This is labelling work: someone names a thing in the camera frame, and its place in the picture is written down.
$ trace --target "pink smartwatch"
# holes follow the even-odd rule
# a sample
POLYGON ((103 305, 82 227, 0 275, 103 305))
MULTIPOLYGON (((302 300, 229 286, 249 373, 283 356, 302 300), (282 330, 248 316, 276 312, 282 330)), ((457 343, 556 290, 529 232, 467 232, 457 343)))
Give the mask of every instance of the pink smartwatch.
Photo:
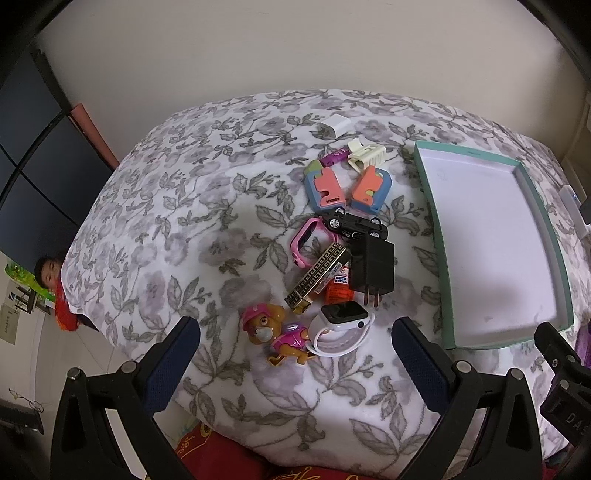
POLYGON ((312 232, 316 230, 317 226, 319 226, 322 230, 326 232, 331 242, 337 241, 337 236, 333 232, 327 230, 324 226, 324 223, 322 222, 322 217, 311 218, 310 220, 308 220, 304 224, 304 226, 300 228, 300 231, 297 233, 297 235, 290 243, 291 256, 293 257, 295 264, 300 268, 312 268, 313 266, 312 263, 307 262, 304 259, 304 257, 301 256, 300 249, 308 241, 310 235, 312 235, 312 232))

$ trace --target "kids smartwatch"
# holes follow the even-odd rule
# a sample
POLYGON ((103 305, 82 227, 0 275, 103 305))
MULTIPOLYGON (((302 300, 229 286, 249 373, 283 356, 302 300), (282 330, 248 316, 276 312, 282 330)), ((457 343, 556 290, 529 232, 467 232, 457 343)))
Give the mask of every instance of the kids smartwatch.
POLYGON ((294 237, 290 244, 291 256, 294 259, 295 264, 300 268, 311 268, 314 264, 308 262, 300 253, 301 248, 310 238, 310 235, 316 230, 316 227, 324 230, 325 233, 329 236, 331 242, 337 241, 337 236, 327 230, 322 222, 322 218, 311 218, 309 219, 294 237))
POLYGON ((367 339, 373 322, 374 314, 356 301, 324 305, 308 328, 306 348, 318 356, 345 355, 367 339))

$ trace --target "bed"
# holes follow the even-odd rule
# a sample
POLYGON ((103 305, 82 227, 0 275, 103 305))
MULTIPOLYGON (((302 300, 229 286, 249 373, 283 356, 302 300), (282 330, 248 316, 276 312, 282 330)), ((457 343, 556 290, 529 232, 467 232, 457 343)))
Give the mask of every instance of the bed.
MULTIPOLYGON (((392 350, 388 328, 409 316, 431 340, 441 331, 433 224, 411 152, 416 140, 466 145, 520 160, 556 230, 575 315, 589 318, 591 273, 558 190, 566 179, 544 145, 437 102, 360 90, 291 90, 211 102, 175 113, 121 162, 80 228, 62 269, 69 303, 130 358, 139 359, 181 316, 202 342, 175 400, 216 431, 280 465, 321 465, 396 478, 438 415, 426 410, 392 350), (356 133, 325 138, 339 113, 356 133), (394 182, 380 212, 396 244, 395 291, 376 311, 370 340, 339 359, 279 367, 239 329, 249 304, 282 304, 303 275, 288 243, 311 215, 304 166, 360 135, 387 148, 394 182)), ((335 166, 350 188, 356 173, 335 166)), ((312 242, 313 258, 321 246, 312 242)), ((310 320, 317 307, 303 316, 310 320)), ((553 377, 532 342, 451 351, 479 371, 523 370, 536 409, 553 377)), ((544 456, 565 440, 539 417, 544 456)), ((473 444, 471 429, 452 471, 473 444)))

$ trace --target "purple fabric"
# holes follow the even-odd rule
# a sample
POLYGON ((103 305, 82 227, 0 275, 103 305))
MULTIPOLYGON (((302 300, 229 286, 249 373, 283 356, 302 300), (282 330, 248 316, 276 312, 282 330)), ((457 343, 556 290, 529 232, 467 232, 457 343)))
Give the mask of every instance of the purple fabric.
POLYGON ((577 355, 581 359, 583 366, 586 368, 591 367, 591 350, 589 349, 589 336, 590 336, 590 325, 582 326, 579 330, 579 334, 577 335, 577 343, 574 347, 574 351, 577 352, 577 355))

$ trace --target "white smartwatch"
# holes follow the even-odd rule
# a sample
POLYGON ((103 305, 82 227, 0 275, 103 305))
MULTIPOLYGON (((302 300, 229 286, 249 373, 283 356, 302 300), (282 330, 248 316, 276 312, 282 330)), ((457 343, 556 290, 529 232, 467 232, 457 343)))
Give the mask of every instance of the white smartwatch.
POLYGON ((318 356, 352 352, 368 337, 374 314, 356 301, 324 305, 308 328, 306 348, 318 356))

